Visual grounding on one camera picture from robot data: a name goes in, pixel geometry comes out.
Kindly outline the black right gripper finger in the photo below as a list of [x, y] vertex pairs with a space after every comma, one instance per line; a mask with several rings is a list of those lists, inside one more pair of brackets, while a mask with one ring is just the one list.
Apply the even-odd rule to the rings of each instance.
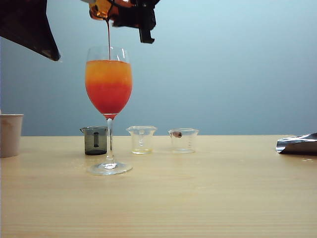
[[137, 8], [135, 5], [119, 5], [115, 3], [111, 20], [113, 21], [112, 25], [114, 27], [139, 27]]
[[159, 0], [138, 0], [139, 35], [141, 43], [152, 44], [151, 30], [156, 26], [155, 6]]

